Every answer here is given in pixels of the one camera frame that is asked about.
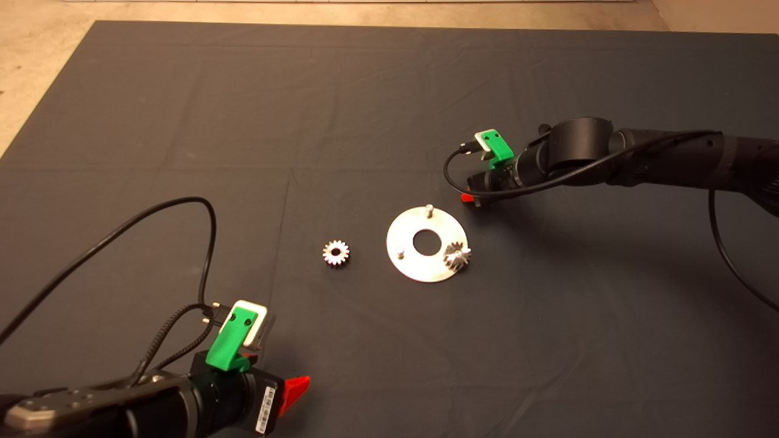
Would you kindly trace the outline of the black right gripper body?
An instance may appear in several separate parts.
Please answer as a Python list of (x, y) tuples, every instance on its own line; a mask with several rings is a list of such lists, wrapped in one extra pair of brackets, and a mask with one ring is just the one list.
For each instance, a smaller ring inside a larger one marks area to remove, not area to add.
[[(471, 192), (505, 192), (523, 188), (523, 184), (517, 179), (517, 164), (519, 157), (511, 158), (498, 164), (494, 169), (478, 172), (467, 178), (467, 188)], [(487, 207), (491, 203), (523, 196), (523, 194), (503, 194), (501, 196), (475, 196), (475, 207)]]

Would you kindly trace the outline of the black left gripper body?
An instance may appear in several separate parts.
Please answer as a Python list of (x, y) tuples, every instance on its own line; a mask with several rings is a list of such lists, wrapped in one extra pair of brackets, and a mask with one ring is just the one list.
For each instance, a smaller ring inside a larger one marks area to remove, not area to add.
[(248, 371), (222, 371), (206, 364), (206, 352), (192, 360), (190, 374), (197, 400), (196, 436), (238, 429), (250, 436), (269, 436), (283, 405), (284, 380), (251, 366)]

